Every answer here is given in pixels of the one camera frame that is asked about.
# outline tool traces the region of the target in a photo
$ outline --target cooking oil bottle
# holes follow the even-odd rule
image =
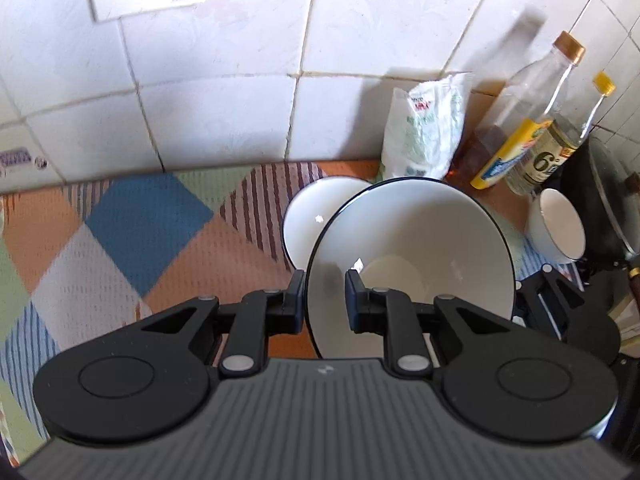
[[[586,94],[554,111],[553,123],[507,173],[507,186],[516,194],[526,195],[548,179],[587,140],[598,107],[615,89],[613,81],[598,72]]]
[[[452,172],[476,189],[492,186],[511,169],[551,124],[550,112],[564,100],[569,74],[584,47],[562,32],[551,51],[508,82],[470,139],[460,147]]]

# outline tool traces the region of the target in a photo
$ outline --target checkered tablecloth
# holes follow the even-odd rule
[[[327,174],[371,179],[377,166],[268,164],[3,197],[0,433],[12,462],[47,437],[31,393],[44,362],[194,296],[226,303],[286,286],[292,269],[280,227],[292,197]],[[519,278],[540,268],[518,234],[507,238]],[[270,353],[315,357],[306,331],[272,338]]]

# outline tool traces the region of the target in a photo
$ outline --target blue square pattern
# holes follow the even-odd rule
[[[33,303],[24,308],[4,346],[0,347],[0,376],[44,439],[47,430],[33,400],[33,379],[40,367],[59,352],[58,344],[49,335]]]
[[[142,297],[213,211],[173,175],[116,180],[85,223]]]

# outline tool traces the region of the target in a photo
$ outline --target pan handle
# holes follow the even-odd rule
[[[634,267],[629,271],[629,287],[631,295],[636,300],[636,307],[640,313],[640,267]]]

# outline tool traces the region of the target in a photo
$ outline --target yellow bottle cap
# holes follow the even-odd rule
[[[584,47],[565,30],[563,30],[560,36],[554,41],[554,47],[562,52],[574,65],[580,63],[580,60],[584,56]]]
[[[593,84],[596,85],[598,92],[606,97],[609,97],[611,94],[613,94],[613,91],[616,89],[616,85],[604,72],[598,72],[596,74],[596,76],[593,78]]]

